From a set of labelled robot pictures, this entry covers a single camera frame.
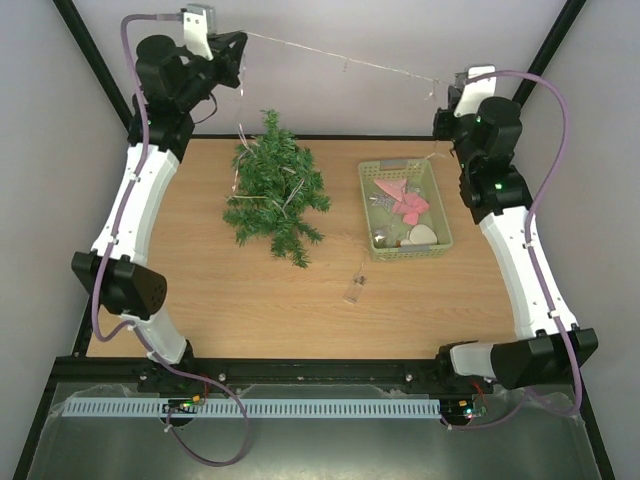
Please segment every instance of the gray wall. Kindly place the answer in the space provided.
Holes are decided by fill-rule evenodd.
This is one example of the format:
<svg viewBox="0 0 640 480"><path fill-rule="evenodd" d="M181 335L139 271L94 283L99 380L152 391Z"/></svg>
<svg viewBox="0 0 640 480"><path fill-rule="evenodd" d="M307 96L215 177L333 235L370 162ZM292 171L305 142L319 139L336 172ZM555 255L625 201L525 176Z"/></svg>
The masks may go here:
<svg viewBox="0 0 640 480"><path fill-rule="evenodd" d="M587 2L547 78L569 102L565 164L542 204L545 251L581 325L600 348L583 369L609 456L620 479L638 478L640 394L640 4ZM536 89L524 112L517 165L532 190L549 167L560 114Z"/></svg>
<svg viewBox="0 0 640 480"><path fill-rule="evenodd" d="M53 3L0 15L0 478L13 474L56 355L83 310L70 261L88 249L125 135Z"/></svg>
<svg viewBox="0 0 640 480"><path fill-rule="evenodd" d="M526 69L564 0L207 0L221 32L247 30L452 81L453 73L478 62ZM130 13L173 12L185 0L76 0L120 88L130 98L118 25ZM137 22L134 45L151 32L179 33L177 25ZM260 110L276 108L298 133L417 134L432 130L435 109L425 100L429 82L350 64L325 55L249 38L245 96L220 87L220 111L198 133L260 129ZM507 94L515 86L505 84ZM204 118L210 105L198 109Z"/></svg>

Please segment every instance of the metal floor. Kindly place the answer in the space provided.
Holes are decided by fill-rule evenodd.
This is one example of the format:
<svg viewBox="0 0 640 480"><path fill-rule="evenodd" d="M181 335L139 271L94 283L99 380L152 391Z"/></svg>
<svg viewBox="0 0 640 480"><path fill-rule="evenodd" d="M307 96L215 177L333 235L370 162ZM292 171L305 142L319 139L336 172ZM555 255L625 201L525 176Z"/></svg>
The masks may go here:
<svg viewBox="0 0 640 480"><path fill-rule="evenodd" d="M510 422L482 431L448 432L433 419L253 419L253 446L239 464L202 466L163 431L158 418L61 415L78 388L62 385L43 430L30 479L599 479L583 422L526 406ZM131 395L120 385L79 396ZM245 398L384 398L369 387L262 387ZM558 401L566 397L557 395ZM491 395L487 419L514 399ZM480 423L485 419L474 419ZM180 429L197 453L233 456L239 419L196 418Z"/></svg>

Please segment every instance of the green basket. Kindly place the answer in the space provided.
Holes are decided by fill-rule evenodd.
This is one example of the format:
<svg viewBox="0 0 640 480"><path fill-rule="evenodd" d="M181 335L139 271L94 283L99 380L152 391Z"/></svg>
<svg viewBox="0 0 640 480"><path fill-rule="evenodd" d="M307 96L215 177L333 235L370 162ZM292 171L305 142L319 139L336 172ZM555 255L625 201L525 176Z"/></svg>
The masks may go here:
<svg viewBox="0 0 640 480"><path fill-rule="evenodd" d="M433 176L431 163L427 159L397 159L362 162L358 165L362 200L367 215L369 227L369 249L371 259L396 260L400 258L439 257L453 246L453 237L449 223L444 213L440 193ZM406 178L409 187L420 189L422 196L428 203L429 209L420 215L419 223L429 226L436 236L435 245L407 245L397 248L376 248L373 242L373 232L380 228L390 230L392 241L406 238L411 226L402 221L402 215L388 212L384 207L371 205L369 196L372 193L382 193L374 183L376 179L400 180Z"/></svg>

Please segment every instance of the artificial pine tree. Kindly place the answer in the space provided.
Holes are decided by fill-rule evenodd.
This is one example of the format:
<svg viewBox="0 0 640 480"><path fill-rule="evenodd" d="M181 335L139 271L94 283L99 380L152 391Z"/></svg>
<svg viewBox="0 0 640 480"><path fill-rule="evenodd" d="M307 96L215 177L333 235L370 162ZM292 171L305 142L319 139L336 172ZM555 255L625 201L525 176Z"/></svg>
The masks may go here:
<svg viewBox="0 0 640 480"><path fill-rule="evenodd" d="M306 268L309 257L300 237L316 244L324 235L304 222L302 214L307 207L326 212L331 201L322 193L324 182L311 151L298 147L293 133L279 127L276 111L263 113L267 132L236 148L237 183L223 219L236 229L240 246L254 236L271 236L274 256Z"/></svg>

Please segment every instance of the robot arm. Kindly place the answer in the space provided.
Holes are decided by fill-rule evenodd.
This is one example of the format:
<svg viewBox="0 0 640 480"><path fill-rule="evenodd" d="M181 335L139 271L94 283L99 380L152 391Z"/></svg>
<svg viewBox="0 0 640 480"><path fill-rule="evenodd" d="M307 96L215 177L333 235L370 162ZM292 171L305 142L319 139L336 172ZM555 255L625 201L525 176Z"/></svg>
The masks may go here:
<svg viewBox="0 0 640 480"><path fill-rule="evenodd" d="M96 284L103 257L100 303L136 327L153 354L169 364L181 362L190 348L175 328L165 305L166 279L146 267L151 232L164 193L182 162L193 132L191 110L217 85L239 86L238 73L247 41L243 32L218 35L213 9L189 5L182 12L186 46L153 35L137 47L136 72L147 100L150 144L144 168L140 111L129 128L124 176L111 213L90 253L76 252L72 269L87 292ZM184 64L181 57L188 59ZM119 218L118 234L112 227Z"/></svg>
<svg viewBox="0 0 640 480"><path fill-rule="evenodd" d="M581 330L562 300L538 241L525 239L525 219L532 203L524 178L511 165L522 131L520 106L494 96L495 78L465 85L468 78L494 72L493 66L470 68L456 76L449 105L434 120L436 139L453 141L461 167L460 195L496 256L513 309L516 342L463 343L441 348L451 374L480 375L506 388L549 383L567 371L566 349L545 302L529 248L535 249L544 280L556 299L556 311L569 332L582 364L597 347L592 329Z"/></svg>

